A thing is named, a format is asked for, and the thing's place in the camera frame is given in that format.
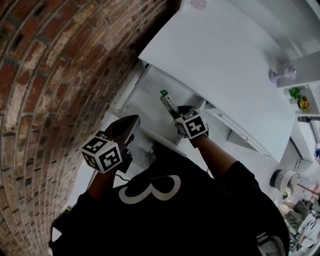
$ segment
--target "potted plant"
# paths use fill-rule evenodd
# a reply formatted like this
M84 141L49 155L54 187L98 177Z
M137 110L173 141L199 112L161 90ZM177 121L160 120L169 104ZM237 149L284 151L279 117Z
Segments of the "potted plant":
M302 96L299 100L299 108L304 112L310 109L310 104L306 96Z
M301 98L300 88L293 87L289 90L290 96L294 98L295 100L299 100Z

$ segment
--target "desk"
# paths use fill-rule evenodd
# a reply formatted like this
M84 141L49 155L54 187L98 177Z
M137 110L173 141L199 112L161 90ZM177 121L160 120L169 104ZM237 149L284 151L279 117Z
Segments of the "desk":
M280 161L295 114L269 81L264 52L246 36L225 1L185 6L139 58L215 106L218 117L259 152Z

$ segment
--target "person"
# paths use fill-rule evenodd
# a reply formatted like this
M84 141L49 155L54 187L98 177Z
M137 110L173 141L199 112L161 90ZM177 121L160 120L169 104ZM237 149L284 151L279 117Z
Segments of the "person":
M207 136L193 143L214 178L157 143L127 184L113 188L117 169L96 175L53 255L288 255L288 228L255 176Z
M320 241L320 219L313 217L310 209L306 204L299 200L297 203L284 201L283 205L289 208L289 211L284 215L284 218L295 227L299 229L297 243L303 247L311 247Z
M320 220L312 221L298 237L297 243L303 247L311 247L320 241Z

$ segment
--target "white number print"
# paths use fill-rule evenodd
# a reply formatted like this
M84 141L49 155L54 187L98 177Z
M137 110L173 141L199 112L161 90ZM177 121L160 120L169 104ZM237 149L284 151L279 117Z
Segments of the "white number print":
M162 193L159 190L157 190L152 185L152 183L150 183L150 185L141 194L136 195L136 196L126 196L126 190L128 188L126 186L126 187L123 187L122 189L120 189L120 191L119 191L120 200L127 205L134 205L134 204L137 204L137 203L141 202L142 200L144 200L150 194L153 194L158 200L161 200L161 201L170 200L179 191L180 186L181 186L181 179L177 175L169 175L169 176L163 176L163 177L170 177L174 181L173 189L170 192Z

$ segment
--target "wire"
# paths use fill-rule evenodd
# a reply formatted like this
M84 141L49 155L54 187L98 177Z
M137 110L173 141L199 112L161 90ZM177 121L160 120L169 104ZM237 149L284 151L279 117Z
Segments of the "wire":
M125 182L129 182L130 181L129 179L122 178L119 174L116 174L115 176L118 176L121 180L123 180Z

